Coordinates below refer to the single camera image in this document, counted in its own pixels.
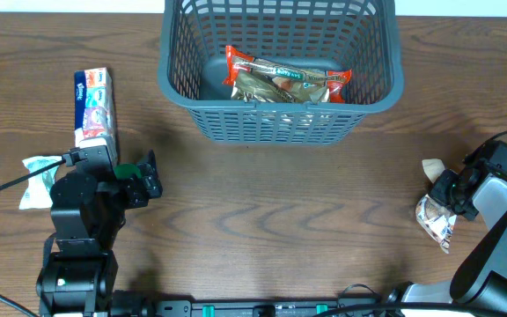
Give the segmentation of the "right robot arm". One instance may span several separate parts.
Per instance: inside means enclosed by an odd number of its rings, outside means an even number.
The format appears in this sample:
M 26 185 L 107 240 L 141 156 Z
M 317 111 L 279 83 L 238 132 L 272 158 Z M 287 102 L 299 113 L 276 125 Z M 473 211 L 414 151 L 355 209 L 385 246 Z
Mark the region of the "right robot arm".
M 446 303 L 507 313 L 507 143 L 491 139 L 463 161 L 456 173 L 438 159 L 425 159 L 430 192 L 415 207 L 418 224 L 444 252 L 457 217 L 482 217 L 486 235 L 452 280 L 408 283 L 393 290 L 391 303 Z

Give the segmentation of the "gold foil bag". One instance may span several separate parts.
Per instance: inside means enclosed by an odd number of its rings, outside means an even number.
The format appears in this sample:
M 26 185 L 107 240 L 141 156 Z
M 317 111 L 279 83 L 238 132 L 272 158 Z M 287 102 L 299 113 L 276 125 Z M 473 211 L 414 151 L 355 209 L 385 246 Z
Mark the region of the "gold foil bag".
M 268 77 L 241 70 L 234 81 L 232 100 L 270 103 L 328 102 L 330 91 L 325 85 L 300 82 L 284 77 Z

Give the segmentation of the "beige snack pouch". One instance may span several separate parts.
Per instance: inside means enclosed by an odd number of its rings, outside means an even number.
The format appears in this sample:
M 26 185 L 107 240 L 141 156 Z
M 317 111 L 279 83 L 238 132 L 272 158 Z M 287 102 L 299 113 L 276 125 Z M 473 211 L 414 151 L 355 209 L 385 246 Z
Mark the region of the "beige snack pouch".
M 434 183 L 445 170 L 445 165 L 441 159 L 428 158 L 422 160 L 422 168 L 430 182 Z M 415 207 L 415 218 L 442 251 L 448 254 L 457 216 L 426 194 Z

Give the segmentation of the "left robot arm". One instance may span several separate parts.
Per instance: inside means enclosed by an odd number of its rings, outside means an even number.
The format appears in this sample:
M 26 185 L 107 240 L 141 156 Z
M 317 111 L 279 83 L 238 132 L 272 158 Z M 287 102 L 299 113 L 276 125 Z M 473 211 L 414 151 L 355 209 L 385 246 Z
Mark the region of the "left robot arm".
M 118 272 L 113 245 L 125 212 L 147 206 L 163 188 L 156 156 L 114 165 L 105 145 L 62 156 L 71 172 L 50 189 L 55 233 L 45 243 L 36 291 L 42 316 L 111 316 Z

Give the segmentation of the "red spaghetti packet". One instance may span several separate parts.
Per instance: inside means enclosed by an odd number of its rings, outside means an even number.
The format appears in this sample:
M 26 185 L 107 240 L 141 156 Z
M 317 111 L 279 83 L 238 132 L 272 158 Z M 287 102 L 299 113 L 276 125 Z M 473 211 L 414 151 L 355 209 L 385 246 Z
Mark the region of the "red spaghetti packet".
M 287 64 L 275 63 L 247 55 L 238 51 L 235 47 L 228 45 L 225 48 L 228 76 L 224 80 L 226 85 L 233 87 L 234 81 L 239 72 L 259 73 L 268 77 L 284 77 L 295 81 L 308 82 L 318 85 L 325 85 L 330 91 L 332 103 L 343 103 L 342 89 L 349 83 L 352 71 L 334 71 L 311 68 L 299 68 Z

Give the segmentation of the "colourful tissue multipack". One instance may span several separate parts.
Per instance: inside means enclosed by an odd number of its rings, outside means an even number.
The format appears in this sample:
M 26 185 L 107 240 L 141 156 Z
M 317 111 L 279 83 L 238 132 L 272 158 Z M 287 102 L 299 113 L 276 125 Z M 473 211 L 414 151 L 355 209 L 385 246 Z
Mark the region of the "colourful tissue multipack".
M 117 124 L 113 82 L 107 68 L 79 70 L 74 74 L 75 146 L 105 145 L 113 165 L 118 164 Z

